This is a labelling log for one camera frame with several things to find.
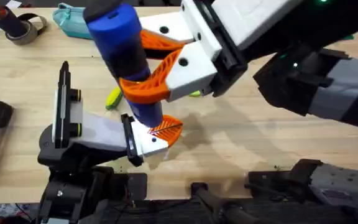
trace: wooden table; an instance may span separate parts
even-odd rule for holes
[[[83,90],[85,109],[119,119],[130,112],[123,101],[118,112],[104,102],[117,85],[93,41],[67,37],[52,21],[55,9],[18,9],[45,16],[48,31],[35,42],[16,46],[0,32],[0,100],[15,107],[0,140],[0,202],[38,202],[48,169],[37,162],[40,133],[52,121],[58,71],[67,60],[73,88]],[[171,7],[138,8],[139,16],[176,11]],[[336,49],[358,57],[355,40]],[[184,122],[182,137],[166,154],[146,158],[135,168],[126,158],[109,162],[118,172],[146,172],[148,198],[189,197],[192,182],[203,181],[222,196],[249,197],[243,189],[251,170],[290,169],[302,158],[321,159],[358,169],[358,128],[314,116],[301,117],[270,106],[252,75],[268,57],[250,63],[246,74],[222,97],[184,97],[163,102],[163,111]],[[158,61],[149,61],[151,69]]]

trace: black cable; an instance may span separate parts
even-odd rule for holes
[[[184,205],[184,204],[186,204],[186,203],[188,203],[190,201],[191,201],[191,199],[185,200],[183,202],[178,202],[178,203],[168,205],[165,208],[161,208],[159,210],[146,211],[146,212],[128,212],[128,211],[124,211],[124,209],[120,210],[120,209],[118,209],[116,207],[113,207],[113,209],[118,211],[118,212],[122,212],[122,213],[125,213],[125,214],[130,214],[130,215],[151,214],[151,213],[158,213],[158,212],[162,212],[162,211],[165,211],[165,210],[168,210],[168,209],[171,209],[171,208],[175,208],[177,206]]]
[[[119,219],[121,218],[122,214],[125,212],[125,209],[128,207],[128,205],[129,205],[129,204],[126,204],[126,205],[124,206],[124,208],[119,212],[119,214],[118,214],[118,216],[117,216],[116,221],[114,222],[114,224],[117,224],[117,223],[118,223]]]
[[[29,218],[29,221],[31,222],[31,221],[32,221],[31,216],[30,216],[27,212],[25,212],[25,211],[19,206],[18,203],[15,203],[15,205],[16,205],[16,207],[17,207],[24,215],[26,215],[26,216]]]

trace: blue bottle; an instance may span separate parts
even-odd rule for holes
[[[84,10],[84,20],[111,74],[141,82],[150,76],[140,32],[142,26],[135,9],[121,1],[103,1]],[[128,100],[135,117],[148,127],[162,122],[161,102],[133,103]]]

